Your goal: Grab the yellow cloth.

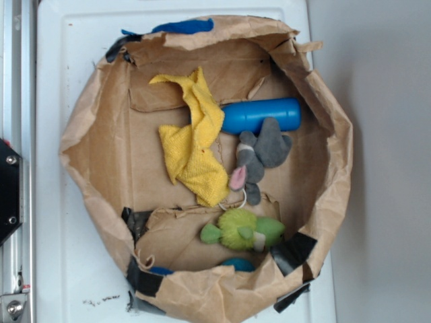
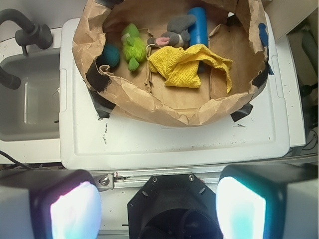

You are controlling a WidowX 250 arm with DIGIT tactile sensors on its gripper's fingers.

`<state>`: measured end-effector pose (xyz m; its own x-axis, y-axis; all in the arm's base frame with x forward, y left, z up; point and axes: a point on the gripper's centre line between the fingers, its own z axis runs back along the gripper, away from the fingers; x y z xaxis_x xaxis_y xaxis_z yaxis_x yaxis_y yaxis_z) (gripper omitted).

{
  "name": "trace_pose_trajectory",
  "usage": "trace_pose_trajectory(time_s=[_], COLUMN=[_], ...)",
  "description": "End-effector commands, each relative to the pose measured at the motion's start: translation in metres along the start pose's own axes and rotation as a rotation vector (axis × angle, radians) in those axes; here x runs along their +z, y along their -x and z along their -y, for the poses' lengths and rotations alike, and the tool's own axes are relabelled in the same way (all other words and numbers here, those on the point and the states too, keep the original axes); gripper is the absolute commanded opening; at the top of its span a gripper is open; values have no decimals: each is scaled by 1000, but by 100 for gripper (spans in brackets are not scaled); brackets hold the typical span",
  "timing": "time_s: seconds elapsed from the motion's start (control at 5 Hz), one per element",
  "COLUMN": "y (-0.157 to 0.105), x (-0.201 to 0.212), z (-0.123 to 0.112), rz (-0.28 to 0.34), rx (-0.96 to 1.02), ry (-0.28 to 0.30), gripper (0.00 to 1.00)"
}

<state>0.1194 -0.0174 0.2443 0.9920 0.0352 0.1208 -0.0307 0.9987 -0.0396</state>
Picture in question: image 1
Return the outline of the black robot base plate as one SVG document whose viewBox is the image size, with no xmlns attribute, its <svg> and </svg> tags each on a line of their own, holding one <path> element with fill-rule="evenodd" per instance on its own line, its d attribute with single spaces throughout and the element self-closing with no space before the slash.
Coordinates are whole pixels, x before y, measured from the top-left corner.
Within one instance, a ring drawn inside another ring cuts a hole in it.
<svg viewBox="0 0 431 323">
<path fill-rule="evenodd" d="M 1 139 L 1 246 L 23 222 L 22 157 Z"/>
</svg>

